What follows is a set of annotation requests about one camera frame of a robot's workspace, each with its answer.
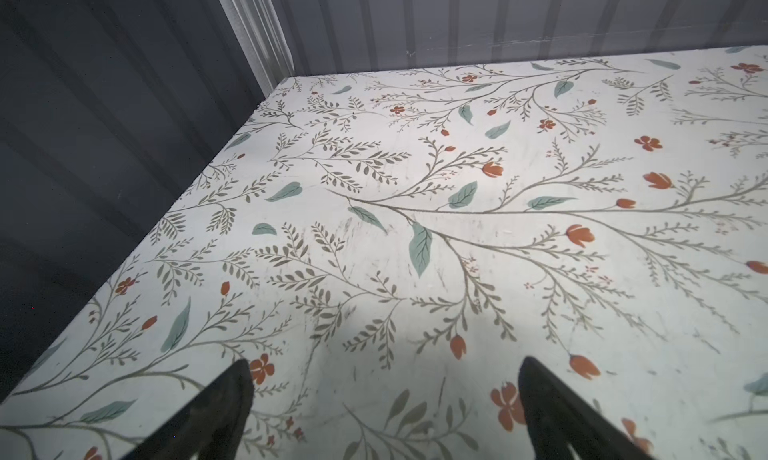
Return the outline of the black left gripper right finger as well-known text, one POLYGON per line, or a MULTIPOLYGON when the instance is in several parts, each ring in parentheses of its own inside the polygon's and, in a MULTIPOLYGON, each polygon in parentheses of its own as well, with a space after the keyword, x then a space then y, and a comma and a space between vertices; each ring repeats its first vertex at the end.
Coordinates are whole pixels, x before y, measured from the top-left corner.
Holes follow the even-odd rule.
POLYGON ((537 459, 647 459, 543 363, 524 358, 518 391, 537 459))

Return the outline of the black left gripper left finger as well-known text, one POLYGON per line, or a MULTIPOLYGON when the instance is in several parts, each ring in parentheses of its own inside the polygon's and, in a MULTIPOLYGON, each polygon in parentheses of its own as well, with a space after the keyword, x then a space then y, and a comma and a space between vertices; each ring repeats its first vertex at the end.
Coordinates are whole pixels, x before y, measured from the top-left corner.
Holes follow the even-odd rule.
POLYGON ((238 360, 125 457, 233 459, 253 395, 249 363, 238 360))

